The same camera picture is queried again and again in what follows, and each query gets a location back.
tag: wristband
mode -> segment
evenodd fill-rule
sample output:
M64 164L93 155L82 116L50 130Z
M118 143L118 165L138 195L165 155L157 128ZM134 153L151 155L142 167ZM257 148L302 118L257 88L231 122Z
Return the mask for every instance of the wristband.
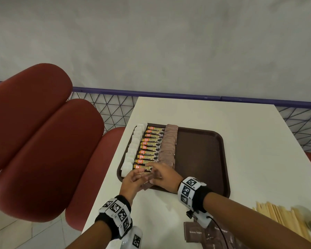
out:
M177 196L179 201L192 211L206 210L203 208L203 201L207 193L211 192L206 184L194 177L187 177L178 188Z
M128 200L118 195L111 198L100 209L99 215L95 219L97 221L105 222L112 232L112 238L122 239L132 227L132 219L130 217L131 206Z

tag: hand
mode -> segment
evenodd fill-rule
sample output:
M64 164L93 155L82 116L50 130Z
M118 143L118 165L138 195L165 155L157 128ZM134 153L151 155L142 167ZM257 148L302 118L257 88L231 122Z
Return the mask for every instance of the hand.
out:
M128 175L122 180L119 194L124 196L129 201L130 206L133 204L133 200L137 192L142 189L142 185L149 180L148 175L138 174L141 172L144 172L144 168L134 169L130 171Z
M183 177L178 174L175 170L169 167L167 164L158 162L152 163L152 173L158 174L160 172L161 179L151 179L150 183L158 185L165 190L177 193L178 187L183 180Z

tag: wire mesh fence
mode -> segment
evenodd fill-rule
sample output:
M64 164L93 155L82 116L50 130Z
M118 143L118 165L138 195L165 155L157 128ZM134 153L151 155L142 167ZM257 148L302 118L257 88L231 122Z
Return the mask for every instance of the wire mesh fence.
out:
M71 99L84 99L101 114L107 131L126 126L138 97L72 92ZM277 107L304 151L311 152L311 109Z

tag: cable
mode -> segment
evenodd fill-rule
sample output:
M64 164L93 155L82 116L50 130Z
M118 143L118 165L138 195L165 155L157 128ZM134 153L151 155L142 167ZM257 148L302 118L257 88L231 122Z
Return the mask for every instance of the cable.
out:
M209 218L213 220L213 222L216 224L216 226L218 226L218 228L219 228L219 230L220 230L222 236L224 237L224 242L226 243L226 247L227 247L227 249L229 249L228 244L227 244L227 241L226 241L226 237L224 236L224 233L222 232L220 226L217 224L217 222L216 222L212 217L209 217Z

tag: table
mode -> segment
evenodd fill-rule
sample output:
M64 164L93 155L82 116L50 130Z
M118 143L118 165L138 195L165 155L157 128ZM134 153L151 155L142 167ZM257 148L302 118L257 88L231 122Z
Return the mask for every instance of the table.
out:
M270 201L290 209L311 210L311 163L274 105L139 97L112 163L85 224L120 190L116 170L138 123L175 124L212 130L224 139L230 199L253 207ZM142 248L202 248L186 243L183 222L187 208L177 196L156 190L140 191L131 217L143 230ZM108 248L119 248L120 240Z

